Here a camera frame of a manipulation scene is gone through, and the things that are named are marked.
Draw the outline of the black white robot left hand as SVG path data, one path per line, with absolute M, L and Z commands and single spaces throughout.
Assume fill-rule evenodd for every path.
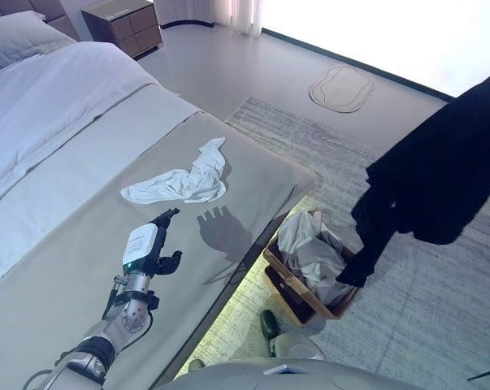
M 153 278 L 155 275 L 170 275 L 177 270 L 182 252 L 175 251 L 169 257 L 161 257 L 160 253 L 171 219 L 179 213 L 177 208 L 169 209 L 130 232 L 122 257 L 125 277 L 140 272 Z

